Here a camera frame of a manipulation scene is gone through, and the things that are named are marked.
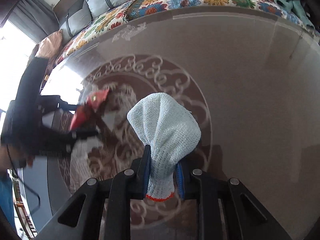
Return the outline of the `blue sleeved left forearm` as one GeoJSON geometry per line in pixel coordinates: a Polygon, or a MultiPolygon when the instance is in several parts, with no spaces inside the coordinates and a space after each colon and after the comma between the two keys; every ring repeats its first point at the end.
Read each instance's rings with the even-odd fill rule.
{"type": "Polygon", "coordinates": [[[14,204],[13,204],[13,196],[12,196],[12,180],[7,171],[1,173],[0,205],[9,224],[15,231],[16,226],[15,226],[14,204]]]}

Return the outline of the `person left hand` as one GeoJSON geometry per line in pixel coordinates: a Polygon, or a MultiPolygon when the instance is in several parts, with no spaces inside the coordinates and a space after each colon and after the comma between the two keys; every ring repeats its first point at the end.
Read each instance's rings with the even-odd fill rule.
{"type": "Polygon", "coordinates": [[[33,155],[26,155],[21,152],[18,148],[11,145],[1,145],[0,155],[0,166],[1,172],[7,172],[8,169],[12,168],[12,161],[26,160],[27,165],[32,167],[35,157],[33,155]]]}

